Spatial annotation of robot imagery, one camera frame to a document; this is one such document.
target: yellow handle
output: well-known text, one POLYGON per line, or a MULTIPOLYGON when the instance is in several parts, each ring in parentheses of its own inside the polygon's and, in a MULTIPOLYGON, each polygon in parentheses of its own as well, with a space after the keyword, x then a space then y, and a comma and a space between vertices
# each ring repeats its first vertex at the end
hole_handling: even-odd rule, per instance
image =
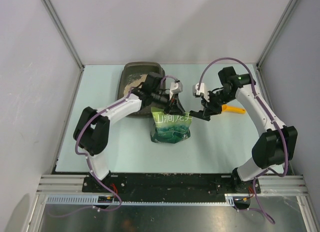
POLYGON ((224 105, 222 105, 222 112, 233 112, 233 113, 243 115, 246 113, 246 110, 244 108, 238 108, 238 107, 224 104, 224 105))

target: dark plastic tray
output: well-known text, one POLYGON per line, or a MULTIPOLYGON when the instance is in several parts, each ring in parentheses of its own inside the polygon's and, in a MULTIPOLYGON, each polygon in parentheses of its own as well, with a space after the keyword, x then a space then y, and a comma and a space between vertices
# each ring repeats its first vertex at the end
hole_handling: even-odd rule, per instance
MULTIPOLYGON (((145 81, 145 77, 148 73, 155 72, 164 77, 165 71, 160 64, 155 62, 131 62, 127 63, 122 71, 120 84, 118 87, 117 99, 121 99, 125 94, 129 92, 131 86, 138 86, 140 82, 145 81)), ((161 86, 161 89, 166 88, 166 82, 161 86)), ((155 106, 153 103, 142 110, 128 115, 131 118, 150 118, 152 117, 151 107, 155 106)))

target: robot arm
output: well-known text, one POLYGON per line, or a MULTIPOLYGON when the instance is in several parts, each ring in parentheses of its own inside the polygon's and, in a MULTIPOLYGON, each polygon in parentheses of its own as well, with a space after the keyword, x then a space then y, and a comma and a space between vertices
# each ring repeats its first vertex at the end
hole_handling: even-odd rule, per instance
POLYGON ((141 88, 135 87, 129 95, 117 100, 111 105, 93 109, 87 107, 82 111, 73 138, 79 141, 79 147, 84 150, 91 169, 99 180, 109 173, 109 167, 104 158, 104 149, 108 144, 109 128, 122 118, 137 112, 152 102, 164 107, 164 112, 172 115, 185 115, 178 94, 183 87, 180 81, 171 83, 169 94, 160 90, 162 77, 154 72, 147 75, 141 88))
MULTIPOLYGON (((194 85, 193 95, 202 98, 203 110, 190 111, 190 115, 209 121, 210 116, 221 114, 222 105, 234 99, 237 99, 246 109, 258 131, 259 139, 252 148, 252 158, 233 171, 235 176, 241 181, 250 181, 266 169, 285 162, 283 144, 274 122, 278 124, 284 135, 288 160, 291 160, 298 136, 295 127, 287 127, 261 96, 259 99, 263 105, 258 102, 252 92, 249 74, 237 75, 233 67, 227 67, 222 69, 218 75, 223 87, 217 92, 209 91, 204 83, 201 83, 200 86, 199 84, 194 85), (273 120, 263 107, 271 113, 273 120)), ((254 87, 257 95, 260 95, 261 92, 255 83, 254 87)))

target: plastic bag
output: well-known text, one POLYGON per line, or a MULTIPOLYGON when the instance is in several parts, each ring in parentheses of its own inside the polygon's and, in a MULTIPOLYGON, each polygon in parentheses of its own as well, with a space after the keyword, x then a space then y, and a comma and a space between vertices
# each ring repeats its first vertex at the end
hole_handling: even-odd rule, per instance
POLYGON ((154 120, 150 133, 152 142, 175 144, 190 138, 192 117, 188 112, 185 116, 165 114, 163 109, 156 107, 152 107, 151 112, 154 120))

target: purple cable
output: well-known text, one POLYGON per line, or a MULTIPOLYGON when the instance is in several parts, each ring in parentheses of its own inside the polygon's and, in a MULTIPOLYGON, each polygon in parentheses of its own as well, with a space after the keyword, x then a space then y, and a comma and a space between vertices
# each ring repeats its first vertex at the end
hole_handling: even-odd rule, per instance
MULTIPOLYGON (((266 107, 266 105, 262 102, 262 100, 259 98, 258 94, 257 94, 257 91, 256 91, 256 88, 255 88, 255 82, 254 82, 254 78, 252 76, 252 73, 250 71, 250 69, 248 68, 248 66, 243 63, 242 61, 236 59, 236 58, 232 58, 232 57, 223 57, 223 58, 218 58, 214 61, 212 61, 210 64, 208 64, 208 66, 204 69, 204 71, 202 72, 202 75, 200 77, 200 81, 199 81, 199 85, 198 85, 198 90, 200 89, 200 85, 201 85, 201 82, 205 76, 205 73, 206 71, 215 63, 217 63, 218 61, 223 61, 223 60, 231 60, 231 61, 236 61, 238 62, 239 64, 241 64, 246 70, 247 72, 249 73, 249 76, 250 76, 250 80, 251 80, 251 90, 252 90, 252 93, 254 95, 254 98, 258 101, 258 103, 261 105, 261 107, 263 108, 263 110, 265 111, 265 113, 267 114, 267 116, 269 117, 269 119, 271 120, 271 123, 274 125, 274 127, 276 128, 276 130, 278 131, 280 137, 281 137, 281 142, 282 142, 282 146, 283 146, 283 152, 284 152, 284 169, 283 169, 283 173, 282 174, 279 174, 277 173, 274 169, 272 168, 269 168, 267 170, 270 170, 272 171, 273 173, 275 173, 277 176, 279 177, 285 177, 287 172, 288 172, 288 167, 289 167, 289 158, 288 158, 288 150, 287 150, 287 143, 286 143, 286 140, 285 140, 285 136, 283 134, 283 132, 281 131, 279 125, 277 124, 277 122, 274 121, 274 117, 273 115, 271 114, 271 112, 269 111, 269 109, 266 107)), ((256 193, 256 189, 255 189, 255 182, 256 182, 256 179, 259 177, 259 176, 262 176, 264 175, 267 170, 263 171, 262 173, 258 174, 254 179, 253 179, 253 191, 254 191, 254 194, 255 194, 255 199, 260 207, 260 209, 257 209, 257 208, 252 208, 250 210, 252 211, 258 211, 258 212, 261 212, 263 213, 263 215, 267 218, 267 220, 271 223, 271 224, 275 224, 275 220, 265 212, 265 210, 262 208, 261 204, 260 204, 260 201, 257 197, 257 193, 256 193)))
POLYGON ((72 216, 73 214, 78 213, 79 211, 86 210, 86 209, 89 209, 89 208, 93 209, 94 207, 93 207, 93 205, 84 206, 84 207, 76 209, 75 211, 72 211, 72 212, 66 213, 66 214, 62 214, 62 215, 54 215, 54 214, 52 214, 50 212, 49 209, 46 212, 50 217, 53 217, 53 218, 65 218, 65 217, 68 217, 68 216, 72 216))
POLYGON ((289 158, 288 158, 288 150, 287 150, 287 143, 285 140, 285 136, 282 133, 279 125, 277 124, 277 122, 274 121, 274 117, 271 114, 271 112, 268 110, 268 108, 266 107, 266 105, 262 102, 262 100, 259 98, 256 88, 255 88, 255 82, 254 82, 254 78, 252 76, 252 73, 250 71, 250 69, 248 68, 248 66, 243 63, 242 61, 236 59, 236 58, 232 58, 232 57, 223 57, 223 58, 218 58, 214 61, 212 61, 210 64, 208 64, 208 66, 204 69, 204 71, 201 74, 200 77, 200 81, 199 81, 199 85, 198 85, 198 90, 200 89, 200 85, 201 82, 205 76, 205 73, 207 72, 207 70, 215 63, 219 62, 219 61, 223 61, 223 60, 231 60, 231 61, 236 61, 239 64, 241 64, 246 71, 248 72, 249 76, 250 76, 250 80, 251 80, 251 90, 252 93, 254 95, 254 97, 256 98, 256 100, 258 101, 258 103, 261 105, 261 107, 263 108, 263 110, 265 111, 265 113, 267 114, 267 116, 269 117, 269 119, 271 120, 271 123, 273 123, 274 127, 276 128, 276 130, 278 131, 280 137, 281 137, 281 142, 282 142, 282 146, 283 146, 283 151, 284 151, 284 170, 282 174, 277 173, 274 169, 270 168, 269 170, 272 171, 273 173, 275 173, 277 176, 279 177, 285 177, 287 175, 288 172, 288 167, 289 167, 289 158))
MULTIPOLYGON (((100 115, 102 115, 103 113, 105 113, 107 110, 111 110, 112 108, 114 108, 114 107, 116 107, 116 106, 121 105, 122 103, 124 103, 124 102, 126 101, 126 99, 129 98, 129 96, 130 96, 131 91, 132 91, 133 88, 135 88, 135 87, 131 87, 131 88, 130 88, 129 93, 127 94, 127 96, 125 97, 125 99, 120 100, 119 102, 117 102, 117 103, 109 106, 108 108, 103 109, 102 111, 98 112, 98 113, 95 114, 91 119, 88 120, 88 122, 84 125, 84 127, 83 127, 82 130, 80 131, 79 136, 78 136, 78 138, 77 138, 77 140, 76 140, 76 142, 75 142, 75 153, 76 153, 77 155, 80 155, 80 156, 81 156, 81 155, 88 156, 87 153, 79 152, 79 151, 78 151, 78 146, 79 146, 80 140, 81 140, 84 132, 85 132, 86 129, 91 125, 92 121, 94 121, 94 119, 97 118, 98 116, 100 116, 100 115)), ((76 210, 73 211, 73 212, 70 212, 70 213, 67 213, 67 214, 63 214, 63 215, 53 215, 53 214, 50 213, 50 211, 48 211, 48 215, 49 215, 49 216, 54 217, 54 218, 64 218, 64 217, 71 216, 71 215, 73 215, 73 214, 75 214, 75 213, 77 213, 77 212, 79 212, 79 211, 82 211, 82 210, 85 210, 85 209, 89 209, 89 208, 97 208, 98 211, 105 211, 105 212, 115 211, 115 210, 117 210, 117 209, 120 208, 120 206, 121 206, 121 204, 122 204, 122 200, 121 200, 120 196, 117 195, 113 190, 111 190, 110 188, 108 188, 107 186, 105 186, 105 185, 100 181, 100 179, 97 178, 96 174, 93 172, 92 165, 91 165, 91 163, 90 163, 90 161, 89 161, 88 158, 86 159, 86 162, 87 162, 87 164, 88 164, 88 167, 89 167, 89 170, 90 170, 91 175, 95 178, 95 180, 96 180, 103 188, 105 188, 107 191, 111 192, 112 194, 114 194, 115 197, 117 197, 117 199, 119 200, 119 205, 118 205, 117 207, 115 207, 115 208, 109 208, 109 209, 107 209, 107 208, 99 208, 99 207, 97 208, 97 207, 93 207, 93 205, 92 205, 92 206, 91 206, 91 205, 90 205, 90 206, 84 206, 84 207, 81 207, 81 208, 79 208, 79 209, 76 209, 76 210)))
POLYGON ((166 75, 165 77, 163 77, 160 81, 160 86, 162 86, 162 84, 164 83, 164 81, 167 79, 167 78, 171 78, 171 79, 174 79, 174 81, 178 81, 178 79, 172 75, 166 75))

